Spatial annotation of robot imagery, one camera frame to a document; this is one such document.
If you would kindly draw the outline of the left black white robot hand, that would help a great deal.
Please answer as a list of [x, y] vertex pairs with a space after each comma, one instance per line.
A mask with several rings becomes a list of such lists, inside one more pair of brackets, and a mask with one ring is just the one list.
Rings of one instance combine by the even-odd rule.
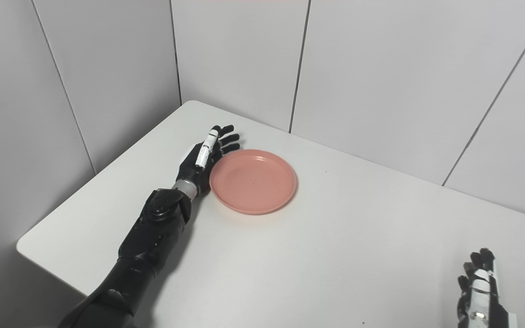
[[208, 193], [213, 167], [221, 158], [240, 149], [240, 135], [234, 131], [234, 125], [212, 127], [206, 139], [194, 145], [181, 162], [176, 180], [189, 181], [195, 185], [198, 195]]

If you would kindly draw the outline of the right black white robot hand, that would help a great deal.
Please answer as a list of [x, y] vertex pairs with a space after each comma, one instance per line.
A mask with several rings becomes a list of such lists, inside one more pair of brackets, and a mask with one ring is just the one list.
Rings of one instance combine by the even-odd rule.
[[495, 256], [488, 248], [469, 255], [458, 277], [458, 328], [517, 328], [516, 314], [506, 311], [499, 299]]

